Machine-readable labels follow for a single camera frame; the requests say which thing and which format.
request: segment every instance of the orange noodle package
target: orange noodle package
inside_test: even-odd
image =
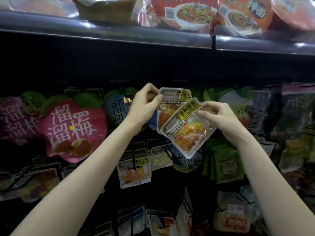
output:
[[[291,28],[315,30],[313,0],[271,0],[274,12]]]
[[[79,16],[72,0],[9,0],[9,4],[13,11],[71,18]]]
[[[260,35],[273,20],[270,0],[219,0],[219,9],[211,23],[224,25],[233,35]]]
[[[218,10],[218,0],[151,0],[156,15],[179,30],[209,33]]]
[[[181,88],[160,88],[159,94],[163,94],[163,100],[158,107],[157,132],[171,117],[171,115],[183,104],[191,99],[191,91]]]
[[[78,93],[73,98],[53,96],[43,108],[38,131],[45,135],[49,157],[60,155],[77,163],[105,140],[107,122],[101,105],[91,95]]]
[[[161,128],[162,134],[187,159],[191,159],[216,130],[212,123],[196,114],[198,110],[204,109],[197,98],[192,98],[176,110]]]

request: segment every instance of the yellow label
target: yellow label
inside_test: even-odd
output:
[[[186,103],[182,108],[180,108],[177,111],[177,114],[182,120],[186,120],[189,117],[189,115],[192,114],[192,112],[195,111],[199,107],[200,105],[194,99],[190,101],[189,103]]]
[[[135,159],[135,164],[136,164],[135,167],[146,165],[148,163],[149,163],[149,157],[142,157],[142,158]]]
[[[179,101],[180,102],[187,102],[191,100],[190,92],[187,90],[181,90],[179,93]]]

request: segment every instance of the finger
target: finger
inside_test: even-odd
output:
[[[217,123],[218,115],[209,113],[207,111],[199,110],[197,111],[197,115],[204,119],[207,119],[209,122]]]
[[[162,103],[163,100],[163,94],[157,95],[151,103],[148,103],[149,108],[152,110],[157,109],[157,107]]]
[[[145,93],[149,93],[149,92],[152,92],[152,93],[155,93],[155,94],[158,94],[158,89],[157,87],[155,87],[153,84],[151,83],[147,83],[141,90],[141,92],[145,92]]]
[[[215,102],[215,101],[206,101],[206,102],[201,104],[201,106],[204,108],[209,107],[209,108],[213,108],[217,111],[219,111],[222,108],[225,108],[226,105],[227,105],[226,103],[219,103],[219,102]]]
[[[156,97],[155,93],[148,93],[148,102],[151,102],[152,99],[154,99]]]

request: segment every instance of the plum illustration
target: plum illustration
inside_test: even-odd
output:
[[[71,151],[72,150],[71,142],[69,140],[62,141],[61,143],[56,142],[53,145],[52,150],[56,154]]]
[[[92,150],[92,145],[87,139],[80,138],[72,143],[72,148],[76,157],[83,157],[90,154]]]

